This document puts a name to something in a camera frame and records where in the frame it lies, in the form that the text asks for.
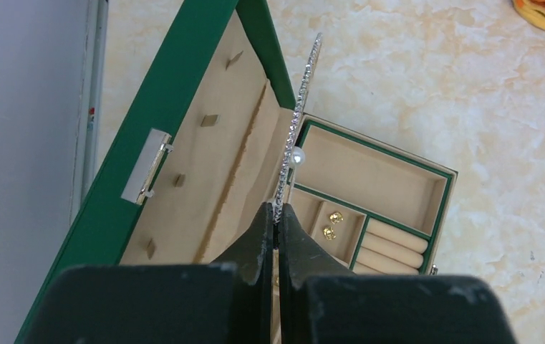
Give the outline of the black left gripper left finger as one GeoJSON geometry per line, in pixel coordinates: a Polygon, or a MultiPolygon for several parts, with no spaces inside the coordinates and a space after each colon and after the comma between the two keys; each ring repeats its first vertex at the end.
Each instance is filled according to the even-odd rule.
{"type": "Polygon", "coordinates": [[[273,207],[208,264],[82,265],[46,292],[26,343],[268,343],[273,207]]]}

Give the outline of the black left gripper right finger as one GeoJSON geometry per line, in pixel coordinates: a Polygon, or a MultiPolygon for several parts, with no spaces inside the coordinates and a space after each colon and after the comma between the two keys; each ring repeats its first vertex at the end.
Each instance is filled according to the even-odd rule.
{"type": "Polygon", "coordinates": [[[277,226],[284,343],[515,343],[493,290],[472,276],[355,274],[303,229],[277,226]]]}

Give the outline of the gold earring stud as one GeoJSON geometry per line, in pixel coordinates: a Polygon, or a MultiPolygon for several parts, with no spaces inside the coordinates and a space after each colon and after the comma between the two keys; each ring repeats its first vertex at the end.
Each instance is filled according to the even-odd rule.
{"type": "Polygon", "coordinates": [[[331,224],[339,224],[344,221],[344,217],[341,212],[335,211],[329,215],[329,221],[331,224]]]}
{"type": "Polygon", "coordinates": [[[324,238],[326,240],[328,240],[328,241],[332,241],[332,240],[335,240],[337,238],[337,235],[335,234],[334,229],[333,229],[332,226],[325,226],[322,229],[322,233],[323,233],[324,238]]]}

